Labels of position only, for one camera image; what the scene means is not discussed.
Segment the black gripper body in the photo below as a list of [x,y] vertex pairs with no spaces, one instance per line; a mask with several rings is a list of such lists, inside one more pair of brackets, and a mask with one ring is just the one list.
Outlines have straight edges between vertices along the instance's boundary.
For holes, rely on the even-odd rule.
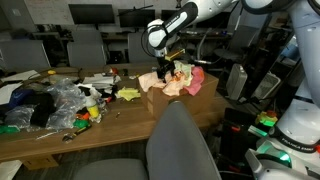
[[157,75],[160,79],[164,79],[165,75],[170,72],[173,73],[175,69],[174,60],[185,53],[184,49],[173,50],[163,57],[158,58],[159,68]]

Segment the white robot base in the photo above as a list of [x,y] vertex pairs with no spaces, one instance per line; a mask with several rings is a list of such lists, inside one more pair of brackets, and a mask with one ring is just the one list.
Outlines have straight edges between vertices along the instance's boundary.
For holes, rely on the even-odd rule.
[[304,80],[286,112],[245,158],[255,180],[320,180],[319,140],[320,108]]

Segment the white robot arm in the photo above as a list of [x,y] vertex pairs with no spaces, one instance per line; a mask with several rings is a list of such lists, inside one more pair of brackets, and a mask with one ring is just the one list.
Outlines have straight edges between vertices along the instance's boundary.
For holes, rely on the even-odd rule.
[[251,14],[262,15],[286,11],[292,21],[298,48],[313,103],[320,105],[320,1],[319,0],[188,0],[165,21],[156,19],[148,24],[149,44],[162,50],[167,41],[184,27],[207,20],[234,2]]

